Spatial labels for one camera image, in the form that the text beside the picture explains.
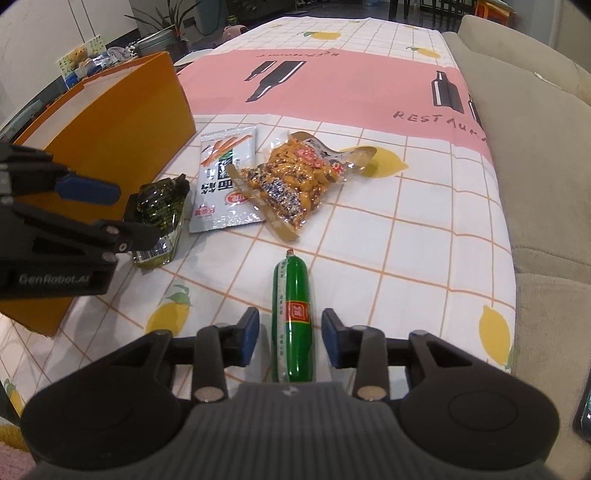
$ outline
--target smartphone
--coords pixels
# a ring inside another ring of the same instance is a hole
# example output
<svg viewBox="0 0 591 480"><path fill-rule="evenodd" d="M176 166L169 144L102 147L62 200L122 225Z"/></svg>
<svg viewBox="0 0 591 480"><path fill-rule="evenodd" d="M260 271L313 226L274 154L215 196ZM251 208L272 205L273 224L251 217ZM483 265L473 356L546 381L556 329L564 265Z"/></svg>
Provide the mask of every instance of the smartphone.
<svg viewBox="0 0 591 480"><path fill-rule="evenodd" d="M573 420L574 431L585 442L591 443L591 372L583 392L583 398Z"/></svg>

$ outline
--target orange box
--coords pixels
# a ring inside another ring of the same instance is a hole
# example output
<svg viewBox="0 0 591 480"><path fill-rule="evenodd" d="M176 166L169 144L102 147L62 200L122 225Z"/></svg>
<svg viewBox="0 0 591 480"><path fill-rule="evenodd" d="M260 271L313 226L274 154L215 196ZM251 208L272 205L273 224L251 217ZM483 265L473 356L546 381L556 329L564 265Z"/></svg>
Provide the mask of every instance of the orange box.
<svg viewBox="0 0 591 480"><path fill-rule="evenodd" d="M120 201L90 205L55 193L18 200L84 223L121 220L129 195L152 182L194 134L193 115L168 53L131 60L80 82L15 142L53 153L55 163L79 175L118 184ZM72 300L0 301L0 312L53 336Z"/></svg>

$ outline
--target barcode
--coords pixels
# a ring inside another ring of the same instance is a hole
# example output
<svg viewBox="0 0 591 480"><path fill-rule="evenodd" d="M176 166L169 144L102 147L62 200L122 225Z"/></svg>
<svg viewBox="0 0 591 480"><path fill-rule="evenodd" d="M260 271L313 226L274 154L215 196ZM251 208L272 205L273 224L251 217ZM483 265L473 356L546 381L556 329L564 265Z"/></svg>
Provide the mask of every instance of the barcode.
<svg viewBox="0 0 591 480"><path fill-rule="evenodd" d="M154 257L159 257L160 255L164 255L169 253L173 248L173 243L169 240L167 236L158 240L158 243L152 250L146 250L143 252L137 252L136 256L139 262L145 262L146 260L150 260Z"/></svg>

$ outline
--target white snack packet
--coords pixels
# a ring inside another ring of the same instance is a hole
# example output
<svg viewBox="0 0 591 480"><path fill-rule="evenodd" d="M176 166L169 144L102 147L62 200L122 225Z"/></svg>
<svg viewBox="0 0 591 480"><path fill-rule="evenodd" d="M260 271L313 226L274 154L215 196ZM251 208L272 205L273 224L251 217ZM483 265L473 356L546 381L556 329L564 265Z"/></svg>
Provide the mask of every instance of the white snack packet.
<svg viewBox="0 0 591 480"><path fill-rule="evenodd" d="M201 136L201 167L189 232L262 222L256 207L234 189L226 165L256 167L256 127L237 127Z"/></svg>

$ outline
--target sofa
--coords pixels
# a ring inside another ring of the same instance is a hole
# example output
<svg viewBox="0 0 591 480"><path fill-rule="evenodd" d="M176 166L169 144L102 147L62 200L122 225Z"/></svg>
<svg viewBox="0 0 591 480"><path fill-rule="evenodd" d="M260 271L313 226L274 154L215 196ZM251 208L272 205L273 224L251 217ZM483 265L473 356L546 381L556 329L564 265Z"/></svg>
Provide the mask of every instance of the sofa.
<svg viewBox="0 0 591 480"><path fill-rule="evenodd" d="M478 17L443 35L486 132L509 230L512 374L560 414L547 465L565 480L591 478L591 445L572 428L591 369L591 74Z"/></svg>

